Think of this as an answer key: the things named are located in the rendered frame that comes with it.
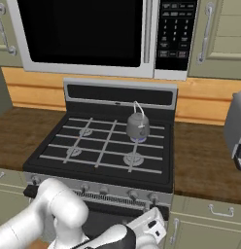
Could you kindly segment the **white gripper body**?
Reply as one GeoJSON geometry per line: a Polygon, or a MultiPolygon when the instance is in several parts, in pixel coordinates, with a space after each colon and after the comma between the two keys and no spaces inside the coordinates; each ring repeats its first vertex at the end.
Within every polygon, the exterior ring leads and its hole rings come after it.
{"type": "Polygon", "coordinates": [[[144,234],[138,237],[136,249],[159,249],[159,247],[152,235],[144,234]]]}

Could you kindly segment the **black and silver stove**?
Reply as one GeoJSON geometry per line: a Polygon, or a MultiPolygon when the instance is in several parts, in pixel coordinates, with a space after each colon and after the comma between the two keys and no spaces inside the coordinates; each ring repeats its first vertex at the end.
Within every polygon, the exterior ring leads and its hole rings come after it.
{"type": "Polygon", "coordinates": [[[170,207],[174,192],[173,134],[177,103],[174,84],[66,78],[66,114],[23,165],[27,185],[54,177],[72,191],[88,184],[89,193],[128,196],[132,201],[170,207]],[[137,101],[150,121],[150,134],[132,140],[127,119],[137,101]]]}

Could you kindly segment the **black oven door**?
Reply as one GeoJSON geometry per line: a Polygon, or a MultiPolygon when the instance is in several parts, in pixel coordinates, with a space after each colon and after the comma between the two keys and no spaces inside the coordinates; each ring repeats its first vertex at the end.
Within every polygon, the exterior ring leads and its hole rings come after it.
{"type": "Polygon", "coordinates": [[[166,236],[167,221],[164,221],[157,207],[153,207],[138,217],[99,213],[89,209],[88,218],[83,225],[83,231],[88,238],[94,239],[103,231],[116,224],[129,226],[136,234],[136,243],[139,236],[150,234],[154,237],[158,246],[166,236]]]}

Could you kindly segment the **green drawer front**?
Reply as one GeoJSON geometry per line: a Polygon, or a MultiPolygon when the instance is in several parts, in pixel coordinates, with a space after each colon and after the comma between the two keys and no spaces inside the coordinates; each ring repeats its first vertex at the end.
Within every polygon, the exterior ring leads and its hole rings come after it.
{"type": "Polygon", "coordinates": [[[206,223],[220,228],[241,231],[240,204],[188,196],[173,196],[171,211],[175,215],[182,215],[184,218],[190,219],[196,223],[206,223]],[[213,215],[208,208],[208,205],[211,203],[214,204],[214,210],[216,212],[226,213],[228,207],[233,207],[234,216],[232,218],[227,218],[213,215]]]}
{"type": "Polygon", "coordinates": [[[22,171],[0,168],[5,175],[0,179],[0,194],[23,195],[27,183],[22,171]]]}

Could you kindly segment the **green base cupboard door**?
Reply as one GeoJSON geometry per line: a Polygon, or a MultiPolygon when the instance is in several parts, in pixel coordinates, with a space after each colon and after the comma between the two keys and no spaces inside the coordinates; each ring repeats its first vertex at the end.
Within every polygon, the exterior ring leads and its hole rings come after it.
{"type": "Polygon", "coordinates": [[[29,205],[29,200],[21,193],[0,190],[0,225],[6,223],[29,205]]]}
{"type": "Polygon", "coordinates": [[[196,223],[182,215],[170,214],[164,249],[241,249],[241,231],[196,223]],[[173,221],[180,223],[175,242],[170,244],[174,231],[173,221]]]}

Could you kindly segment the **grey kettle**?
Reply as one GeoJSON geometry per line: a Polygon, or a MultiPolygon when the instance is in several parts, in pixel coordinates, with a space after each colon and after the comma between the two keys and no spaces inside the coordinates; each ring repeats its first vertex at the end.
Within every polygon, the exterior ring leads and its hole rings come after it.
{"type": "Polygon", "coordinates": [[[133,103],[133,113],[127,119],[126,134],[132,140],[144,140],[150,134],[150,121],[137,101],[133,103]]]}

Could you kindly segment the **silver microwave oven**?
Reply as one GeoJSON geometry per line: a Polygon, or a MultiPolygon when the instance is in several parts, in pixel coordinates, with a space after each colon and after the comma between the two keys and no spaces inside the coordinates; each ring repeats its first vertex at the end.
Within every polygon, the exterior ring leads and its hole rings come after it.
{"type": "Polygon", "coordinates": [[[197,0],[7,0],[26,71],[184,80],[197,0]]]}

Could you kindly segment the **black microwave door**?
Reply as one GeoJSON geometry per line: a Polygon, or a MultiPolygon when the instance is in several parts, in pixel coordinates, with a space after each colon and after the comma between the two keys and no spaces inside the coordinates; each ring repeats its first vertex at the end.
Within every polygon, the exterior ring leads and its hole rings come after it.
{"type": "Polygon", "coordinates": [[[150,63],[144,63],[146,0],[7,0],[26,71],[151,78],[159,0],[153,0],[150,63]]]}

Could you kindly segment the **green wall cupboard door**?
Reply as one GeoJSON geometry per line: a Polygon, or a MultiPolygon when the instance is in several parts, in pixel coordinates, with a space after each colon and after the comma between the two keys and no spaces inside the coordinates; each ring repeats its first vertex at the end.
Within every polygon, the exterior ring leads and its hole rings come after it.
{"type": "Polygon", "coordinates": [[[241,0],[199,0],[191,44],[189,75],[241,80],[241,0]],[[205,7],[215,5],[205,60],[196,62],[207,22],[205,7]]]}
{"type": "MultiPolygon", "coordinates": [[[[17,49],[17,55],[13,56],[9,54],[6,50],[0,51],[0,66],[12,66],[12,67],[21,67],[21,58],[18,51],[17,38],[13,28],[7,0],[0,0],[0,3],[3,3],[6,7],[6,14],[1,17],[7,36],[8,44],[10,46],[15,46],[17,49]]],[[[2,36],[0,34],[0,47],[4,46],[2,36]]]]}

